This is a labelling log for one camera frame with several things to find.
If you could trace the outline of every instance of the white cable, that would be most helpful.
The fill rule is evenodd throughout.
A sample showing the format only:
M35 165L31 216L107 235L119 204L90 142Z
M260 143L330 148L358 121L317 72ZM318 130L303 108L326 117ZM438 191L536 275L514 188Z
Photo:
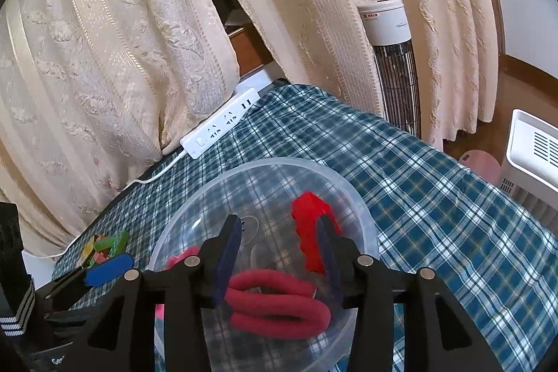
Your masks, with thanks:
M178 153L178 156L175 159L173 159L167 167L165 167L162 171L160 171L159 174L154 175L153 177L148 178L147 180L132 180L131 182L129 182L129 184L126 185L126 188L128 188L132 183L147 184L147 183L154 182L155 180L157 180L157 178L161 177L161 175L163 175L172 166L174 166L179 160L184 158L187 155L187 153L188 152L186 152L186 150L183 150L182 152Z
M23 252L25 252L25 254L34 257L35 259L53 259L55 257L60 257L61 255L66 254L66 252L68 251L68 249L70 248L70 246L72 246L72 244L74 244L77 239L80 237L80 235L78 235L76 238L74 238L70 244L66 247L66 249L64 250L64 252L61 252L60 254L53 254L53 255L35 255L35 254L31 254L27 249L24 249Z
M173 159L171 161L171 163L165 167L162 171L159 172L159 174L154 175L153 177L147 179L147 180L132 180L131 182L129 182L129 184L126 185L126 188L128 188L132 183L140 183L140 184L147 184L147 183L151 183L154 182L155 180L157 180L159 177L161 177L161 175L163 175L165 172L167 172L172 166L174 166L179 160L181 160L182 158L184 158L186 156L188 152L186 152L186 150L183 150L182 152L180 152L178 154L178 156ZM40 256L40 255L35 255L35 254L31 254L29 251L27 251L26 249L24 249L23 251L25 252L25 254L34 257L35 259L54 259L56 257L60 257L61 255L66 254L66 252L68 251L68 249L76 242L76 240L80 238L80 236L78 235L76 238L74 238L70 244L68 245L68 247L64 250L64 252L61 252L60 254L53 254L53 255L46 255L46 256Z

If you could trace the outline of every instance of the power outlet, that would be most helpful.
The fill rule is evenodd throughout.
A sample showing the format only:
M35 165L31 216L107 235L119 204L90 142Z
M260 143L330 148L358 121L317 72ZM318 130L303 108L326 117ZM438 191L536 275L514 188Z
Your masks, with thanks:
M231 131L241 121L245 112L258 100L258 92L253 87L235 95L215 114L184 136L180 140L180 145L192 158L199 158L223 135Z

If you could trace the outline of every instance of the transparent bowl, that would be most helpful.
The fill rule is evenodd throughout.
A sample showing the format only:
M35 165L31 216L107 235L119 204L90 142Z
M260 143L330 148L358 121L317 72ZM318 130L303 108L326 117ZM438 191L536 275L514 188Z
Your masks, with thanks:
M323 372L350 350L356 310L338 306L327 278L304 268L291 203L305 191L331 206L342 234L361 252L379 257L376 226L358 192L337 172L299 158L262 159L223 173L180 207L157 241L147 267L153 271L163 270L169 257L218 235L226 217L236 214L243 231L233 274L267 268L293 275L314 283L316 298L331 310L328 329L303 341L267 339L235 329L229 325L232 310L225 302L216 310L202 310L213 372ZM163 330L163 321L156 319L155 346L164 358Z

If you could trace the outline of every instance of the tower fan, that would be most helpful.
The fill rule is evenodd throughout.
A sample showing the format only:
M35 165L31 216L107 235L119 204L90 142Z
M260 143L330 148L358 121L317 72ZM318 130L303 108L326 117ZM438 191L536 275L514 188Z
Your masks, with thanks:
M373 0L358 12L374 48L387 120L420 138L419 83L403 2Z
M558 128L515 109L499 186L558 235Z

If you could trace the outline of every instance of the red foam ring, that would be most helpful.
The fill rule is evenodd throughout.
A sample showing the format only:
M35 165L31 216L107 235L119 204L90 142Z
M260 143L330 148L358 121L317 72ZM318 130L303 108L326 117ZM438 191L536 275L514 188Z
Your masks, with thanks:
M247 270L238 273L229 280L229 288L234 290L249 290L254 287L269 287L288 295L298 295L312 298L316 286L297 279L277 270Z
M284 340L306 340L322 334L329 325L308 320L269 320L242 312L235 312L231 317L231 326L264 337Z
M322 320L329 308L317 299L300 295L278 295L272 293L249 293L227 289L225 301L235 311L256 317L290 316L304 320Z

